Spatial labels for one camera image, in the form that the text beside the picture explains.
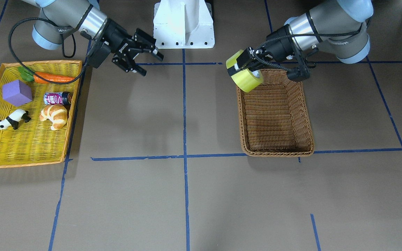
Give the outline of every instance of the black cable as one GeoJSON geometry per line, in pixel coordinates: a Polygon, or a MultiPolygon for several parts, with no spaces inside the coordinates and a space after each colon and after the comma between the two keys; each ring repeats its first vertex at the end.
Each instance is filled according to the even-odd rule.
{"type": "Polygon", "coordinates": [[[21,64],[22,67],[24,67],[27,71],[29,71],[29,73],[31,73],[32,75],[37,76],[38,78],[40,78],[40,79],[42,79],[42,80],[44,80],[44,81],[46,81],[46,82],[48,82],[48,83],[52,83],[52,84],[70,84],[70,83],[73,83],[73,82],[77,81],[79,78],[81,78],[81,77],[83,76],[83,73],[84,73],[85,70],[86,70],[86,67],[88,66],[88,61],[85,62],[85,64],[84,64],[83,67],[82,67],[81,72],[80,72],[80,73],[78,74],[78,76],[76,76],[72,81],[60,83],[60,82],[50,81],[50,80],[47,80],[47,79],[43,78],[42,76],[39,76],[39,75],[36,74],[33,70],[31,70],[31,69],[28,68],[26,65],[24,65],[23,62],[21,62],[20,59],[18,59],[18,57],[16,56],[16,54],[15,54],[15,52],[13,51],[13,48],[12,48],[12,35],[13,35],[13,32],[15,31],[15,29],[16,29],[19,25],[21,25],[21,24],[23,24],[23,23],[25,23],[25,22],[28,22],[28,21],[33,21],[33,20],[40,20],[40,21],[43,21],[43,22],[52,24],[53,26],[57,26],[57,24],[55,24],[53,21],[48,20],[48,19],[44,19],[44,18],[40,18],[40,17],[29,17],[29,18],[26,18],[26,19],[23,19],[23,20],[17,22],[17,23],[11,28],[11,30],[10,30],[10,32],[9,32],[9,34],[8,34],[8,47],[9,47],[9,49],[10,49],[10,53],[12,53],[12,55],[13,55],[13,57],[16,59],[16,61],[17,61],[19,64],[21,64]]]}
{"type": "Polygon", "coordinates": [[[76,46],[76,44],[75,44],[74,34],[72,34],[71,36],[72,36],[72,41],[74,42],[74,52],[72,52],[72,55],[71,55],[71,56],[66,56],[66,55],[64,54],[64,38],[63,38],[63,34],[60,34],[60,37],[62,38],[62,54],[63,54],[63,56],[64,56],[65,58],[67,58],[67,59],[72,59],[72,58],[75,56],[75,51],[76,51],[76,49],[77,49],[77,46],[76,46]]]}
{"type": "MultiPolygon", "coordinates": [[[[311,33],[306,34],[305,33],[305,34],[285,35],[285,36],[281,36],[281,37],[278,37],[278,38],[271,38],[270,40],[266,40],[265,42],[263,42],[262,44],[260,44],[257,47],[256,51],[258,51],[259,49],[261,49],[263,46],[265,46],[268,43],[279,41],[279,40],[282,40],[282,39],[285,39],[285,38],[316,37],[316,36],[320,36],[320,37],[343,37],[343,36],[353,36],[353,35],[356,35],[358,33],[359,33],[359,30],[358,31],[353,31],[353,32],[348,32],[348,33],[340,33],[340,34],[319,34],[319,33],[317,33],[317,34],[314,34],[314,33],[313,34],[311,34],[311,33]]],[[[295,70],[295,68],[283,67],[283,66],[281,66],[279,64],[272,63],[272,62],[269,62],[269,61],[265,61],[265,60],[263,60],[263,59],[261,59],[259,57],[255,57],[255,58],[257,59],[257,61],[261,62],[262,64],[268,65],[270,67],[274,67],[274,68],[285,70],[285,71],[294,71],[295,70]]]]}
{"type": "Polygon", "coordinates": [[[369,17],[367,20],[367,29],[369,28],[370,22],[372,21],[372,17],[369,17]]]}

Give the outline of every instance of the floor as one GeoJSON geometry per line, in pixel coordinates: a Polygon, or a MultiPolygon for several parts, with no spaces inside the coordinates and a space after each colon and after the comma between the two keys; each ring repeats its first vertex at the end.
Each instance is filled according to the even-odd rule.
{"type": "MultiPolygon", "coordinates": [[[[132,32],[152,33],[156,0],[101,0],[132,32]]],[[[318,1],[214,2],[213,49],[162,50],[89,69],[62,164],[0,169],[0,251],[402,250],[402,0],[374,0],[367,59],[319,53],[303,82],[315,152],[245,156],[225,61],[318,1]]],[[[38,10],[0,0],[0,64],[10,28],[38,10]]],[[[39,48],[32,24],[13,46],[39,48]]],[[[77,35],[76,59],[88,41],[77,35]]]]}

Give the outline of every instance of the purple foam block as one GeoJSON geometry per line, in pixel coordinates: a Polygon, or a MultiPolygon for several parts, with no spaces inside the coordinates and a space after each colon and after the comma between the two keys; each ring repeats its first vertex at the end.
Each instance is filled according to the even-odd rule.
{"type": "Polygon", "coordinates": [[[14,106],[20,106],[32,101],[32,90],[20,80],[3,85],[3,99],[14,106]]]}

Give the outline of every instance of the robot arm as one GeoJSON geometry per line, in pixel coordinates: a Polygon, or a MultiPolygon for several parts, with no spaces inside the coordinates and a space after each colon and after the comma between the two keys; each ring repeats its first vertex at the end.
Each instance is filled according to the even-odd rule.
{"type": "Polygon", "coordinates": [[[310,77],[305,55],[309,49],[313,49],[312,53],[321,50],[335,54],[344,63],[359,62],[370,50],[365,20],[372,15],[370,0],[327,0],[301,16],[288,19],[258,48],[248,47],[242,53],[236,53],[226,63],[228,73],[239,87],[248,84],[240,83],[245,78],[234,78],[234,75],[247,71],[247,74],[257,76],[256,71],[263,68],[281,68],[287,71],[289,79],[302,81],[310,77]],[[299,65],[292,69],[271,62],[294,57],[299,65]]]}
{"type": "Polygon", "coordinates": [[[134,61],[139,53],[151,53],[158,60],[163,60],[153,37],[140,29],[134,35],[129,35],[123,27],[99,10],[95,0],[23,1],[40,8],[39,18],[56,24],[37,21],[33,27],[33,39],[45,49],[58,49],[64,38],[79,31],[83,37],[95,40],[87,55],[88,65],[94,68],[98,68],[113,53],[112,62],[122,70],[145,76],[147,71],[134,61]]]}

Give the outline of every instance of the soda can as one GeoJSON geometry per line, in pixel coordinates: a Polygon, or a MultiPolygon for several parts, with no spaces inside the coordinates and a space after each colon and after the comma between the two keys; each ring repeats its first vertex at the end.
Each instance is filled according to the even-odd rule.
{"type": "Polygon", "coordinates": [[[70,105],[72,93],[70,92],[46,92],[44,94],[44,103],[46,105],[70,105]]]}

